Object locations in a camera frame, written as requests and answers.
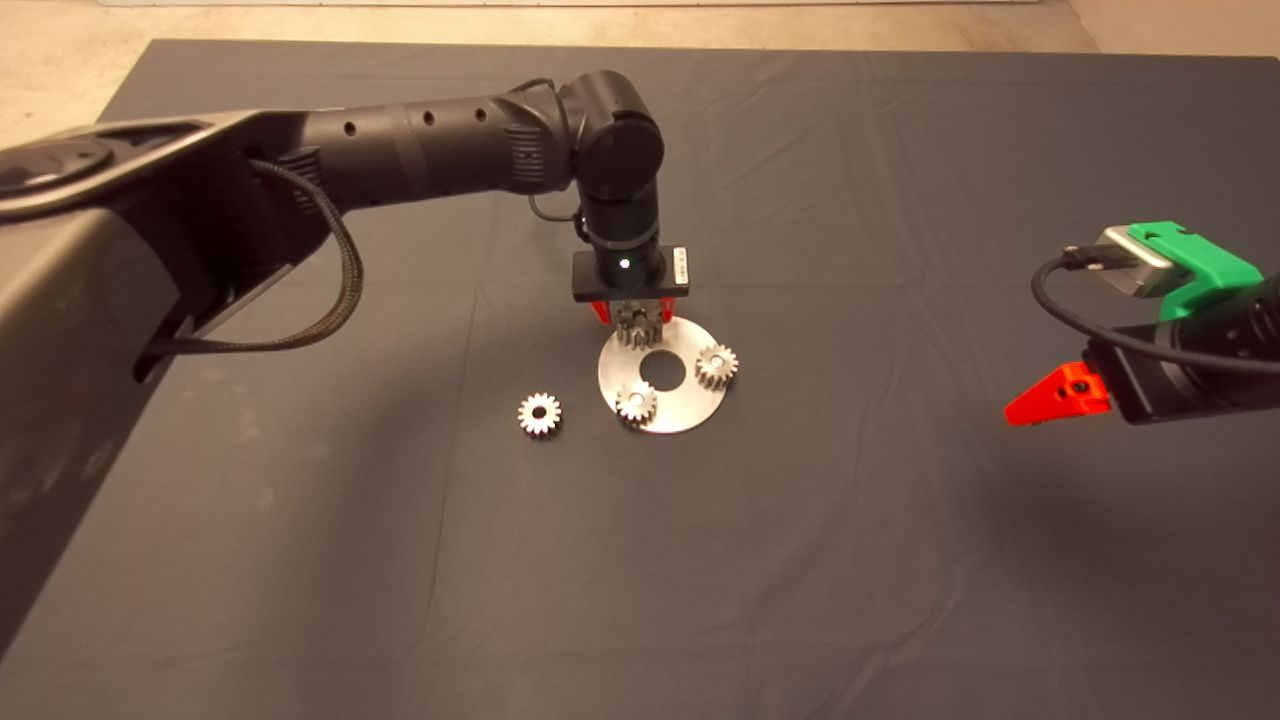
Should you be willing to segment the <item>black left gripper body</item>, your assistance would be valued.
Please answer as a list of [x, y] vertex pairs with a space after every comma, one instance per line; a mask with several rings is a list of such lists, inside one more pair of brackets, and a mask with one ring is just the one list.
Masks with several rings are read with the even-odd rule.
[[680, 299], [690, 287], [690, 255], [684, 246], [596, 247], [573, 255], [571, 292], [581, 304]]

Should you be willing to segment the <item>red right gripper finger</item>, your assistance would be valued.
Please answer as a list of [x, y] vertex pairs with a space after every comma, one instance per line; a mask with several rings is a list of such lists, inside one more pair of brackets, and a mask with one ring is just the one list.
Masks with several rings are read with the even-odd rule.
[[1011, 427], [1093, 416], [1112, 409], [1101, 374], [1087, 363], [1065, 363], [1015, 396], [1004, 409]]

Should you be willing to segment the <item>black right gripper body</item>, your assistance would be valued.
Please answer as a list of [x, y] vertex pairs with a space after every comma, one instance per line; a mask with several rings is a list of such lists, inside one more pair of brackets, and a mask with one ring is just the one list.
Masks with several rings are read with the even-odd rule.
[[[1275, 363], [1277, 301], [1233, 300], [1178, 322], [1130, 325], [1121, 333], [1161, 348]], [[1089, 340], [1085, 363], [1130, 424], [1180, 421], [1277, 407], [1277, 377], [1164, 363]]]

